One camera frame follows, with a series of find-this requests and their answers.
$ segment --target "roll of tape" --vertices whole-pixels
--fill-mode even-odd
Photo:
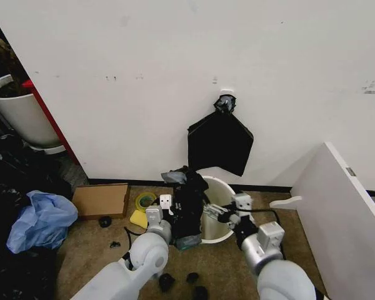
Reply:
[[[157,196],[153,192],[143,192],[135,199],[135,205],[137,210],[141,212],[146,212],[146,208],[148,208],[154,200],[156,200]]]

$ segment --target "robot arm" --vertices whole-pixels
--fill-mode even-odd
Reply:
[[[283,260],[280,250],[283,228],[277,222],[256,226],[250,213],[252,201],[249,195],[238,194],[230,206],[207,204],[204,213],[227,223],[234,231],[237,245],[243,251],[250,271],[257,276],[260,299],[327,299],[316,290],[303,269],[291,261]],[[168,261],[171,225],[163,219],[163,209],[167,213],[171,203],[165,205],[146,209],[149,222],[147,232],[134,241],[129,255],[104,267],[72,300],[138,298],[139,290],[153,276],[161,274]]]
[[[283,259],[280,249],[284,229],[277,222],[256,226],[251,216],[252,198],[237,194],[226,207],[209,204],[204,212],[211,218],[227,223],[236,235],[237,246],[243,251],[250,271],[257,276],[261,300],[323,300],[304,270]]]
[[[149,226],[136,238],[129,252],[98,272],[71,300],[135,300],[153,276],[168,262],[171,225],[163,220],[159,206],[146,209]]]

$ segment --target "white wall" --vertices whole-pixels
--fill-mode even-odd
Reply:
[[[246,171],[204,173],[291,186],[330,140],[375,189],[375,0],[0,0],[0,26],[90,178],[187,164],[233,88]]]

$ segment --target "blue plastic bag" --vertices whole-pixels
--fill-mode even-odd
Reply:
[[[20,253],[33,246],[58,248],[65,240],[68,227],[78,218],[75,205],[65,197],[41,191],[26,194],[27,206],[12,225],[7,247]]]

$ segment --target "cardboard box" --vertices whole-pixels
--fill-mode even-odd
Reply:
[[[128,184],[99,184],[77,187],[72,202],[81,219],[99,219],[102,216],[123,218],[128,199]]]

